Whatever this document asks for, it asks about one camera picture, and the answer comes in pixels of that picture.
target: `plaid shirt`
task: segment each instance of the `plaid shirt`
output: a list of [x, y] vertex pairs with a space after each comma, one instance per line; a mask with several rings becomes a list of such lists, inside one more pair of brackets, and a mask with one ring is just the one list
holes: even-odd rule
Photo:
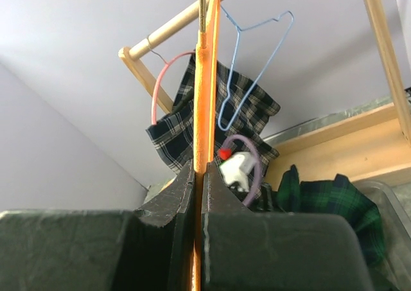
[[[194, 76], [195, 56], [191, 56], [188, 67], [181, 81], [175, 97], [173, 110], [160, 119], [156, 125], [146, 129], [160, 158], [175, 172], [178, 173], [186, 161], [193, 158], [193, 106], [194, 106]], [[216, 90], [216, 122], [221, 104], [227, 97], [227, 81], [229, 69], [218, 62], [217, 90]], [[245, 92], [253, 81], [237, 72], [232, 74], [230, 86], [231, 99], [225, 106], [222, 124], [226, 126], [234, 111], [238, 108]], [[277, 114], [280, 109], [276, 103], [260, 86], [256, 85], [245, 101], [241, 112], [227, 132], [215, 127], [214, 157], [217, 165], [222, 163], [217, 151], [224, 140], [233, 134], [241, 134], [249, 138], [257, 148], [263, 166], [263, 175], [267, 171], [269, 162], [278, 157], [278, 152], [266, 144], [259, 136], [270, 116]], [[231, 146], [233, 153], [249, 151], [239, 140]]]
[[360, 193], [348, 178], [337, 174], [333, 181], [299, 182], [293, 165], [283, 174], [276, 206], [285, 212], [327, 213], [344, 217], [354, 229], [368, 265], [385, 254], [383, 224], [377, 205]]

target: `red object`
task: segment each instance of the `red object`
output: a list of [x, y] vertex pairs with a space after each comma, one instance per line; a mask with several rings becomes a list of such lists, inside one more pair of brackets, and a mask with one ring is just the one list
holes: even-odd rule
[[218, 156], [220, 156], [220, 158], [223, 161], [226, 161], [228, 158], [231, 157], [231, 150], [229, 148], [221, 148], [218, 150]]

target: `wooden clothes rack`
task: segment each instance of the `wooden clothes rack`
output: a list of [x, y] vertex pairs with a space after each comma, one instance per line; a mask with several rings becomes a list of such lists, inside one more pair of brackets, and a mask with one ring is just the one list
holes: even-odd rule
[[[295, 164], [304, 181], [332, 179], [336, 173], [352, 181], [378, 179], [390, 185], [411, 181], [411, 113], [381, 0], [364, 0], [376, 36], [393, 103], [320, 128], [276, 145], [280, 156], [269, 167], [265, 181], [278, 187], [281, 176]], [[141, 57], [198, 17], [198, 1], [187, 7], [119, 57], [150, 95], [155, 77]], [[160, 89], [157, 103], [165, 112], [173, 101]]]

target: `gray container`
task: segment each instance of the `gray container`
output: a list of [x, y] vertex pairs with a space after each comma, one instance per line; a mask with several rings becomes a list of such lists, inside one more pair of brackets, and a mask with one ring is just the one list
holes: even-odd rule
[[410, 218], [386, 184], [359, 181], [354, 185], [378, 206], [383, 219], [387, 253], [378, 270], [400, 290], [411, 290]]

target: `metal hook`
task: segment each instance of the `metal hook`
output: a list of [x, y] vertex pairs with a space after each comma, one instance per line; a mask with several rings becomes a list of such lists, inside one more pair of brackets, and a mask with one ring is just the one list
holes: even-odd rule
[[160, 57], [160, 59], [161, 59], [165, 64], [168, 64], [168, 62], [161, 56], [160, 53], [157, 53], [157, 52], [155, 52], [155, 51], [153, 50], [152, 45], [150, 44], [149, 36], [150, 36], [150, 35], [147, 35], [147, 37], [146, 37], [148, 49], [149, 49], [152, 53], [154, 53], [155, 55], [157, 55], [158, 57]]

